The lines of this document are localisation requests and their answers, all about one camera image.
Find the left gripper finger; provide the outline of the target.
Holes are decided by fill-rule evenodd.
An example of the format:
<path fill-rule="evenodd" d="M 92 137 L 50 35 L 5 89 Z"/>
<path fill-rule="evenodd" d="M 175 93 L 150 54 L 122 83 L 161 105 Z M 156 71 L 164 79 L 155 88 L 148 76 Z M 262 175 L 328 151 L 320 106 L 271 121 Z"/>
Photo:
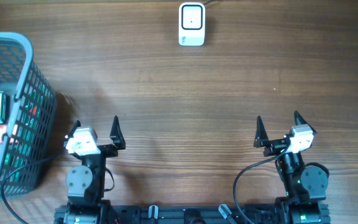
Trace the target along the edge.
<path fill-rule="evenodd" d="M 66 148 L 68 141 L 73 138 L 74 132 L 76 131 L 77 128 L 79 128 L 81 126 L 81 122 L 79 120 L 76 120 L 76 122 L 74 123 L 72 129 L 70 130 L 70 132 L 65 135 L 65 139 L 63 142 L 63 147 Z"/>
<path fill-rule="evenodd" d="M 117 150 L 126 148 L 126 142 L 120 128 L 119 118 L 117 116 L 113 119 L 109 137 Z"/>

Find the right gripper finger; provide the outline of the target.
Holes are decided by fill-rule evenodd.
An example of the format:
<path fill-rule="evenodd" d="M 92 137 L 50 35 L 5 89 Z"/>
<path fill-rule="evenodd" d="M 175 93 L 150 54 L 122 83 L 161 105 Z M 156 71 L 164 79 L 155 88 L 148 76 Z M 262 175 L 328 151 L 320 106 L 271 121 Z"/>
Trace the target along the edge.
<path fill-rule="evenodd" d="M 293 127 L 293 134 L 297 133 L 311 133 L 316 134 L 316 130 L 306 122 L 298 111 L 294 111 L 295 126 Z"/>
<path fill-rule="evenodd" d="M 266 147 L 269 144 L 269 137 L 265 130 L 262 117 L 257 117 L 257 128 L 254 138 L 254 147 Z"/>

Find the orange tissue pack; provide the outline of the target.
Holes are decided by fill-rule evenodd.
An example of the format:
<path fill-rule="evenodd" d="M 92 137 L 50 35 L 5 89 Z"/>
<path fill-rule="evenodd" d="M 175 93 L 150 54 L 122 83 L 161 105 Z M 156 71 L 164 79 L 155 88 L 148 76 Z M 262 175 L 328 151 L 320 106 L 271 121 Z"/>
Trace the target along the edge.
<path fill-rule="evenodd" d="M 17 133 L 17 125 L 15 124 L 14 125 L 14 128 L 13 128 L 13 131 L 12 131 L 12 134 L 13 135 L 16 135 Z M 7 125 L 6 124 L 2 124 L 0 125 L 0 144 L 3 143 L 3 139 L 4 139 L 4 135 L 7 134 Z M 9 140 L 9 143 L 10 144 L 13 144 L 13 143 L 18 143 L 18 140 L 14 139 L 14 138 L 10 138 Z"/>

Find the green 3M gloves bag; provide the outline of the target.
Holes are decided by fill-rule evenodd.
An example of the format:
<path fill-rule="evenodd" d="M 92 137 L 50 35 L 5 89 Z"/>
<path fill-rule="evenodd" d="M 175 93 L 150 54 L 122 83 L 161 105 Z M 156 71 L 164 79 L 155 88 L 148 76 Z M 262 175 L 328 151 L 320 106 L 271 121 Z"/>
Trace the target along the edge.
<path fill-rule="evenodd" d="M 44 158 L 48 140 L 48 129 L 53 118 L 55 98 L 48 90 L 36 90 L 33 87 L 24 91 L 17 113 L 12 113 L 16 135 L 11 134 L 7 140 L 4 167 L 12 183 L 33 184 L 39 178 L 40 166 L 35 165 Z M 18 143 L 10 144 L 10 138 Z"/>

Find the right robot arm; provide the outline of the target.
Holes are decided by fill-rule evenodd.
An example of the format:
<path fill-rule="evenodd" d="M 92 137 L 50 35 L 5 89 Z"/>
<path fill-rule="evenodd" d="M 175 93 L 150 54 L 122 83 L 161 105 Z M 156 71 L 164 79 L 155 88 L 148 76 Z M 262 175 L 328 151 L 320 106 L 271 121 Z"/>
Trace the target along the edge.
<path fill-rule="evenodd" d="M 316 131 L 294 112 L 295 125 L 281 139 L 270 140 L 262 118 L 257 117 L 254 147 L 264 156 L 275 156 L 275 167 L 286 191 L 273 204 L 255 208 L 257 223 L 331 223 L 326 199 L 329 171 L 317 162 L 304 163 L 301 152 L 312 147 Z"/>

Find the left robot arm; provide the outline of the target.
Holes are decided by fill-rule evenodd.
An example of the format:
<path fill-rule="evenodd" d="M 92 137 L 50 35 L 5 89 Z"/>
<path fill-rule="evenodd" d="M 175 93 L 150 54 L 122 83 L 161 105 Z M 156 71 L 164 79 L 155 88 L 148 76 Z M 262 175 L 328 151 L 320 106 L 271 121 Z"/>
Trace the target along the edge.
<path fill-rule="evenodd" d="M 72 168 L 65 183 L 68 189 L 68 203 L 65 208 L 56 209 L 55 223 L 120 223 L 121 220 L 109 200 L 103 199 L 106 192 L 114 187 L 105 187 L 106 174 L 112 172 L 106 167 L 106 160 L 118 156 L 126 148 L 119 118 L 114 117 L 109 134 L 111 144 L 97 145 L 98 136 L 91 127 L 82 127 L 76 121 L 65 136 L 63 147 L 69 154 L 81 161 Z"/>

